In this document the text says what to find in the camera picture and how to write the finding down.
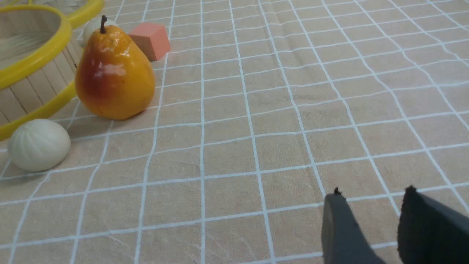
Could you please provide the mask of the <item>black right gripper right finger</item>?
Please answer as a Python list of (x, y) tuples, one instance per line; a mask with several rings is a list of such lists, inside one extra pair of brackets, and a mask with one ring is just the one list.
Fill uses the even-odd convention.
[(409, 186), (402, 200), (397, 244), (404, 264), (467, 264), (469, 219)]

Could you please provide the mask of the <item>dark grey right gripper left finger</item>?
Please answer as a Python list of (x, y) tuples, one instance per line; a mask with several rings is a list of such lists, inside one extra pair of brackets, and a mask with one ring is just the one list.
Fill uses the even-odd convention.
[(338, 188), (324, 198), (321, 228), (324, 264), (383, 264), (368, 244)]

